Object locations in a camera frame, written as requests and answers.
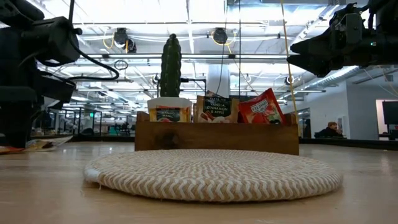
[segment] ceiling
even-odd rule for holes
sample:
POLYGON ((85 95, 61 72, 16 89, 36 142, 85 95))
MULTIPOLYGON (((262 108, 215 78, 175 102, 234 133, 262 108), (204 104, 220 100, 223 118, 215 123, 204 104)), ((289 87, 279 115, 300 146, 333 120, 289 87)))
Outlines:
MULTIPOLYGON (((68 17, 67 0, 28 0, 39 7, 46 19, 55 16, 68 17)), ((285 38, 282 9, 279 1, 241 0, 76 0, 73 24, 83 30, 79 36, 82 51, 97 60, 113 66, 122 59, 128 68, 120 72, 118 82, 79 82, 73 101, 98 104, 106 102, 140 105, 156 97, 156 85, 152 79, 161 72, 160 55, 170 34, 180 41, 182 77, 208 79, 210 67, 223 64, 231 74, 231 89, 258 90, 268 88, 287 90, 285 78, 289 76, 286 64, 285 38), (127 28, 129 38, 137 46, 137 54, 126 54, 113 45, 116 28, 127 28), (228 46, 217 45, 211 38, 216 27, 226 27, 228 46), (112 57, 103 59, 101 55, 112 57), (238 59, 221 59, 222 55, 242 54, 238 59), (88 89, 118 89, 124 91, 89 91, 88 89)), ((329 0, 285 0, 287 45, 321 34, 328 27, 333 12, 344 6, 329 5, 329 0)), ((301 68, 290 66, 295 86, 311 82, 315 76, 301 68)), ((47 68, 64 77, 108 77, 109 72, 81 58, 76 63, 61 68, 47 68)), ((203 82, 183 83, 180 95, 195 99, 203 94, 203 82)))

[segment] wooden box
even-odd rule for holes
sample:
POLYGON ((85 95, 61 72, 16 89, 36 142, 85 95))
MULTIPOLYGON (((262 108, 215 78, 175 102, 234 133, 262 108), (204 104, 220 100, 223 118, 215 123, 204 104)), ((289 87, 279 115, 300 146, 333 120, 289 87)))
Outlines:
POLYGON ((299 154, 299 134, 294 115, 286 125, 149 122, 138 112, 136 151, 159 149, 239 149, 299 154))

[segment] white braided trivet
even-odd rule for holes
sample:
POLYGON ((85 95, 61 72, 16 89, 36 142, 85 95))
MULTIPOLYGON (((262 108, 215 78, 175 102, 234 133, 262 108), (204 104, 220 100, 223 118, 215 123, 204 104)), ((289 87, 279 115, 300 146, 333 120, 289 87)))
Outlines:
POLYGON ((307 157, 205 149, 110 154, 91 161, 85 179, 133 195, 203 202, 304 198, 336 190, 343 181, 307 157))

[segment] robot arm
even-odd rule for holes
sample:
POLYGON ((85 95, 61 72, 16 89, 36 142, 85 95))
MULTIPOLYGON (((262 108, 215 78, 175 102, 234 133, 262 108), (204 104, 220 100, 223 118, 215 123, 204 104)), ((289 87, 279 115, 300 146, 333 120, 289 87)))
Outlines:
POLYGON ((398 0, 369 0, 361 8, 348 4, 335 12, 323 34, 292 45, 291 51, 298 55, 290 56, 287 61, 318 77, 344 66, 397 64, 398 58, 394 57, 398 50, 397 9, 398 0), (368 28, 361 17, 366 10, 370 14, 368 28))

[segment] green cactus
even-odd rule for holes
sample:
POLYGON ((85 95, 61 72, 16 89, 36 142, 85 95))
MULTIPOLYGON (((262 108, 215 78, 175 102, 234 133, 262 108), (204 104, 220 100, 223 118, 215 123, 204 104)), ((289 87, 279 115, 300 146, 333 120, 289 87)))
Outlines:
POLYGON ((178 97, 181 84, 181 46, 175 34, 163 47, 160 96, 178 97))

